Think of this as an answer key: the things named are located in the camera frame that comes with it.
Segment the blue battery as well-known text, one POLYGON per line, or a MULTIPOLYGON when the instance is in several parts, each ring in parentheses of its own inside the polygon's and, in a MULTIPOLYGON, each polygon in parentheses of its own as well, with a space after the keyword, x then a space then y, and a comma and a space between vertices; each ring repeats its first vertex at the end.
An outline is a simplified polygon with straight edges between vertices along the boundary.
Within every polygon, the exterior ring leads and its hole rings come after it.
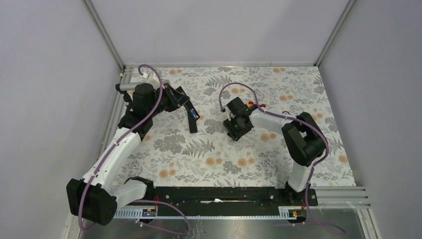
POLYGON ((197 112, 194 109, 191 109, 190 111, 191 111, 193 118, 195 120, 198 120, 200 116, 197 114, 197 112))

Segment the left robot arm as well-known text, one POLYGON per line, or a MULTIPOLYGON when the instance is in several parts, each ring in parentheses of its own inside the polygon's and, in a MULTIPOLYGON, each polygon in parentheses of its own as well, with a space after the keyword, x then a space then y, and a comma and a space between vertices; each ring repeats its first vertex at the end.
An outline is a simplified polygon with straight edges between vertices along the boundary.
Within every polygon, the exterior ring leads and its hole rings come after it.
POLYGON ((105 226, 118 209, 139 201, 157 205, 154 183, 139 176, 128 178, 123 185, 112 189, 112 181, 132 151, 142 142, 153 126, 153 118, 161 112, 186 109, 193 133, 198 131, 199 114, 182 87, 173 88, 169 82, 116 84, 116 90, 128 104, 110 144, 99 160, 79 180, 71 179, 67 186, 70 212, 78 218, 82 231, 84 221, 105 226))

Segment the black remote control back up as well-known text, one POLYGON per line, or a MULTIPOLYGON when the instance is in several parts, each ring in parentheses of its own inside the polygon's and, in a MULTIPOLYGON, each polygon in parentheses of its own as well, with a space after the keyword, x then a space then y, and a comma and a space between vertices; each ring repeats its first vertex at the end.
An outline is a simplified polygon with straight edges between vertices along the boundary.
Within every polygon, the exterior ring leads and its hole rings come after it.
POLYGON ((191 116, 190 114, 188 114, 188 123, 189 123, 189 131, 191 134, 193 133, 197 133, 198 132, 198 128, 197 128, 197 123, 196 123, 196 119, 191 116))

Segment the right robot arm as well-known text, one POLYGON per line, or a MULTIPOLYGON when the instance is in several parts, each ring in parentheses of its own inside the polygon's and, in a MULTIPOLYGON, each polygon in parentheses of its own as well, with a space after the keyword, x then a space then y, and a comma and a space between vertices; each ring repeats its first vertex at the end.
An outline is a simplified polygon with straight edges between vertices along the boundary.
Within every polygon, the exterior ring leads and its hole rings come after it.
POLYGON ((227 116, 223 126, 234 141, 238 141, 253 128, 264 128, 284 137, 294 161, 285 197, 292 205, 302 202, 314 165, 329 150, 327 140, 313 117, 306 112, 296 117, 273 113, 266 109, 265 104, 252 101, 246 104, 239 97, 221 106, 220 110, 227 116))

